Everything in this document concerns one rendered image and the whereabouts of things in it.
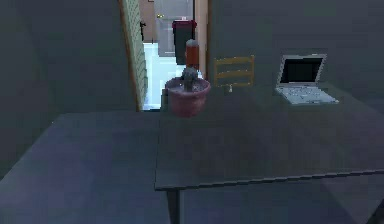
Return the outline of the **orange bottle with grey cap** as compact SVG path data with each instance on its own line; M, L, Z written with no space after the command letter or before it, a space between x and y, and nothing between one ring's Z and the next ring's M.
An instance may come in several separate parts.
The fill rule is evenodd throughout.
M186 42L186 66L199 69L199 44L194 39L189 39Z

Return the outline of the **green room door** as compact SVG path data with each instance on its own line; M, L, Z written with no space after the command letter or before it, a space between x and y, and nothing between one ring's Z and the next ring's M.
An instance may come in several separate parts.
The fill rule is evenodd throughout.
M118 0L128 64L135 91L136 109L143 109L148 91L144 44L141 35L139 0Z

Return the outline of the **dark grey table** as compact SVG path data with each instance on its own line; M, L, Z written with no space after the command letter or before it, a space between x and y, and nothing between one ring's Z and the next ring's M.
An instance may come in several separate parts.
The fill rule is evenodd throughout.
M210 90L190 118L160 115L155 188L181 224L186 189L384 174L384 115L327 83L334 104L291 105L271 86Z

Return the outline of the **grey room door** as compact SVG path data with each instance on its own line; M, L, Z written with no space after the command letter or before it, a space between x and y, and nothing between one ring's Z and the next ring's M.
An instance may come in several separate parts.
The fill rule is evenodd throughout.
M194 0L154 0L155 22L160 57L174 57L175 45L172 23L192 20Z

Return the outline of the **pink plant pot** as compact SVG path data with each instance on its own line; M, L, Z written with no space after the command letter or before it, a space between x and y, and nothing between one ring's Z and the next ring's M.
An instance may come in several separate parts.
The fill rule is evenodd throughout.
M193 117L204 108L211 84L198 78L193 84L192 91L187 92L184 90L182 80L176 77L166 82L165 89L170 110L178 117Z

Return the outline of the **small grey cactus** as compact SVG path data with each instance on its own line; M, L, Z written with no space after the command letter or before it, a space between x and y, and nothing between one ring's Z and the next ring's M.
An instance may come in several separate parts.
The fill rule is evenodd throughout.
M193 67L186 67L183 72L181 79L183 81L184 90L191 92L193 88L193 84L198 78L197 70Z

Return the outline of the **yellow wooden chair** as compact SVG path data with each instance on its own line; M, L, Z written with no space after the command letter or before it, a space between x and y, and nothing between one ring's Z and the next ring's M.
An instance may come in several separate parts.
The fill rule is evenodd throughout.
M240 65L240 64L248 64L249 68L245 70L229 70L229 71L221 71L218 69L220 66L225 65ZM254 84L254 72L255 72L255 56L250 55L247 57L231 57L231 58L222 58L214 60L214 86L215 87L224 87L225 85L228 87L243 87L243 86L252 86ZM238 77L247 77L247 82L230 82L224 84L220 84L220 79L226 78L238 78Z

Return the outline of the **black bin with red lid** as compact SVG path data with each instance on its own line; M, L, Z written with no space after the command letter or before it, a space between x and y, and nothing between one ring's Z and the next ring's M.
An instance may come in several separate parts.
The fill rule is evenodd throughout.
M195 38L195 29L197 23L195 20L175 20L172 22L174 34L175 57L178 65L184 65L186 62L185 51L186 42Z

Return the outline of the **silver laptop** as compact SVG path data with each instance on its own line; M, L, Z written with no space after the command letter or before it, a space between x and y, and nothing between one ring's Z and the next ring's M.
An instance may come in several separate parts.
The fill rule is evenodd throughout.
M283 55L275 90L291 105L338 104L319 87L326 54Z

